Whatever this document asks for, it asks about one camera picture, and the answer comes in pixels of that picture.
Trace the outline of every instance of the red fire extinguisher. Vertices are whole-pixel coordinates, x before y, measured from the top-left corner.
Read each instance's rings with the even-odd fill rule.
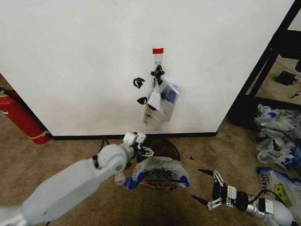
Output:
[[[44,144],[51,139],[49,132],[14,90],[0,88],[0,111],[34,143]]]

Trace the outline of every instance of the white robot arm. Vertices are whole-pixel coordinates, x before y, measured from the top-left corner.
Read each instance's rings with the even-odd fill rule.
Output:
[[[214,179],[212,201],[208,202],[192,195],[199,203],[206,205],[209,210],[226,204],[228,207],[235,206],[239,211],[262,220],[266,226],[297,225],[293,220],[292,213],[284,204],[276,200],[260,198],[263,192],[270,190],[262,190],[257,196],[247,195],[245,192],[237,191],[233,186],[228,185],[227,187],[217,170],[198,169],[198,171],[206,173]]]
[[[127,132],[120,145],[108,145],[40,184],[21,205],[0,209],[0,226],[33,226],[58,219],[120,173],[140,150],[146,136]]]

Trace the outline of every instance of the red tape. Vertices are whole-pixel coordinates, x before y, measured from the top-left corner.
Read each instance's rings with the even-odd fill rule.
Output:
[[[164,52],[164,48],[153,48],[152,53],[153,54],[162,54]]]

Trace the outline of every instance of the white plastic bag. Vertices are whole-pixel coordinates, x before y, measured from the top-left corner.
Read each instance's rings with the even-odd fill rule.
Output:
[[[171,119],[180,89],[163,78],[154,79],[154,88],[144,109],[144,123],[148,131],[158,130]]]
[[[301,224],[301,181],[291,179],[287,174],[274,171],[272,168],[258,167],[257,173],[263,189],[269,189],[284,201],[291,211],[294,220]]]
[[[254,118],[259,128],[281,131],[287,138],[301,138],[301,111],[274,109],[258,105],[258,114]]]
[[[124,187],[133,191],[145,178],[149,184],[161,184],[162,187],[190,186],[188,172],[179,161],[168,157],[153,156],[137,164]]]
[[[276,163],[287,169],[294,160],[291,149],[295,147],[295,143],[288,141],[283,133],[267,128],[261,129],[259,136],[262,141],[256,145],[258,160],[265,164]]]

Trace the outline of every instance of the black wire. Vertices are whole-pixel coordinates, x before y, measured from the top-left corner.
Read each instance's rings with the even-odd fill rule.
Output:
[[[108,140],[105,138],[105,136],[103,137],[103,142],[102,142],[102,145],[101,145],[101,147],[100,147],[100,149],[99,149],[99,152],[98,153],[100,153],[100,151],[103,149],[103,146],[104,146],[104,142],[106,142],[107,143],[107,145],[109,145],[110,143],[108,142]]]
[[[290,99],[292,99],[292,98],[294,98],[294,97],[296,97],[296,96],[299,96],[298,93],[300,93],[300,92],[301,92],[301,90],[299,90],[298,92],[295,92],[295,94],[294,94],[292,97],[290,97]]]
[[[248,204],[252,204],[253,202],[255,202],[260,196],[261,196],[261,194],[262,193],[268,193],[268,192],[270,192],[270,193],[272,193],[273,195],[275,195],[276,196],[276,198],[278,198],[279,199],[279,201],[283,204],[283,205],[285,205],[285,203],[282,201],[282,199],[275,193],[275,192],[273,192],[273,191],[271,191],[271,190],[269,190],[269,189],[262,189],[251,201],[249,201],[248,202]]]

